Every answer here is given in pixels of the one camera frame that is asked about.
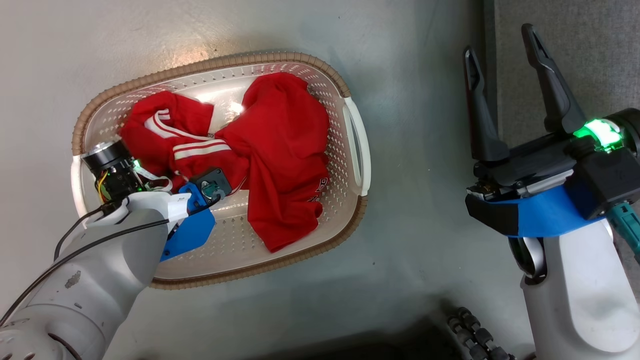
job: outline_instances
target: gray robot arm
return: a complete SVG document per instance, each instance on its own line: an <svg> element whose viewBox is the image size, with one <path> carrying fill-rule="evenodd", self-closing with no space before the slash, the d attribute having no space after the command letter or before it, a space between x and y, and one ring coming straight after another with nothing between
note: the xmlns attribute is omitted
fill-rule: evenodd
<svg viewBox="0 0 640 360"><path fill-rule="evenodd" d="M136 297L151 283L168 230L187 216L188 197L132 194L130 203L89 223L59 260L110 234L167 220L105 241L59 267L2 325L0 359L102 359Z"/></svg>

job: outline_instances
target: green light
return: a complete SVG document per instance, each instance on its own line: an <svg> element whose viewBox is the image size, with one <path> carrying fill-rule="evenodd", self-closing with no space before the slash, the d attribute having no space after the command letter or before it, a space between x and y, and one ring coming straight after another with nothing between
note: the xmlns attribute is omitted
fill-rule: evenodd
<svg viewBox="0 0 640 360"><path fill-rule="evenodd" d="M618 149L623 146L622 135L619 129L614 128L611 123L606 120L595 119L586 123L582 128L573 134L577 138L590 135L598 140L603 150Z"/></svg>

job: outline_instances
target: scratch mark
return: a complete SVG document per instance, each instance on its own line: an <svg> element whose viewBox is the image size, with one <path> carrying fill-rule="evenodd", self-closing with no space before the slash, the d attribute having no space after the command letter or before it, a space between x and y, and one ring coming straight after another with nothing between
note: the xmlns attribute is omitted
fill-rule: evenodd
<svg viewBox="0 0 640 360"><path fill-rule="evenodd" d="M71 286L77 284L78 281L80 281L80 270L78 270L72 277L69 278L69 280L67 280L65 287L67 289L70 289Z"/></svg>

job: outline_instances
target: teal connector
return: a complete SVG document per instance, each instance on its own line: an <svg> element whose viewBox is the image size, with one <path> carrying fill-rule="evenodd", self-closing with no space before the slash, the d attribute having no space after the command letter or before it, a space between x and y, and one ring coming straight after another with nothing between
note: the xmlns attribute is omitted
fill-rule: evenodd
<svg viewBox="0 0 640 360"><path fill-rule="evenodd" d="M640 264L640 221L638 215L628 202L616 205L607 212L607 220L616 230L636 256Z"/></svg>

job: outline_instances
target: perforated basket wall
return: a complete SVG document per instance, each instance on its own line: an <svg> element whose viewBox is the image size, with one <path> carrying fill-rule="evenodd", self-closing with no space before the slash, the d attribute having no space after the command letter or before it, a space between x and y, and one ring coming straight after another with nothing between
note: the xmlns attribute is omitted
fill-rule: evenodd
<svg viewBox="0 0 640 360"><path fill-rule="evenodd" d="M330 184L320 201L324 213L318 228L304 239L270 254L246 219L248 192L227 197L213 209L217 224L207 243L159 265L155 288L181 289L259 274L310 258L342 243L362 219L368 180L362 162L369 161L366 136L352 126L355 106L349 106L349 88L325 62L300 53L229 56L147 75L114 86L94 98L82 111L74 129L74 161L85 149L114 139L136 101L160 91L177 92L215 104L210 132L232 121L246 89L263 74L289 72L308 83L309 92L324 105L330 128L327 155ZM72 174L79 213L99 200L93 177L85 168Z"/></svg>

